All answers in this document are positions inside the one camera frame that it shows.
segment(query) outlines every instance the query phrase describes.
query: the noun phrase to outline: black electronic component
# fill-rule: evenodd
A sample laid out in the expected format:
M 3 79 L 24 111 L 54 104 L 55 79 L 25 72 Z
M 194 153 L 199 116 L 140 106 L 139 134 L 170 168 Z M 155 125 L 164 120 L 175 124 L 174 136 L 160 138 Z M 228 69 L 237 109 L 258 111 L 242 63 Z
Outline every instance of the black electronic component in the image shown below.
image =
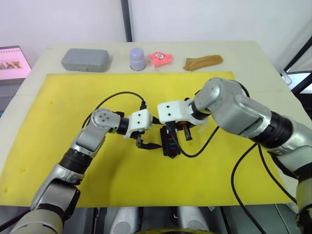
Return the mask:
M 176 146 L 171 134 L 167 132 L 166 126 L 163 126 L 160 129 L 160 137 L 161 137 L 162 151 L 165 156 L 169 156 L 170 158 L 175 158 L 175 156 L 181 153 L 179 148 Z
M 219 126 L 217 126 L 213 133 L 211 133 L 210 137 L 208 138 L 208 140 L 206 141 L 206 143 L 204 144 L 204 146 L 194 155 L 189 155 L 187 154 L 179 145 L 179 142 L 177 140 L 177 136 L 176 136 L 176 123 L 174 121 L 171 122 L 167 122 L 166 123 L 166 128 L 168 129 L 168 132 L 171 134 L 172 139 L 175 143 L 175 145 L 177 146 L 177 148 L 181 151 L 181 153 L 183 153 L 186 157 L 196 157 L 198 155 L 201 154 L 201 152 L 204 151 L 204 149 L 207 147 L 207 145 L 209 144 L 209 142 L 212 140 L 212 138 L 214 137 L 215 133 L 218 131 Z

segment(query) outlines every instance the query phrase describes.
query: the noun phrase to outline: pink toy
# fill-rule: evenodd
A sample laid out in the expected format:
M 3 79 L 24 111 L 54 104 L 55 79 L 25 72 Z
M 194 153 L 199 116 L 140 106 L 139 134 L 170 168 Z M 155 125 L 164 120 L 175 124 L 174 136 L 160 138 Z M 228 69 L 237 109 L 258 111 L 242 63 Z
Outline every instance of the pink toy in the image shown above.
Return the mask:
M 165 54 L 160 51 L 156 51 L 151 55 L 148 55 L 152 59 L 152 64 L 155 67 L 167 64 L 172 61 L 172 55 L 171 54 Z

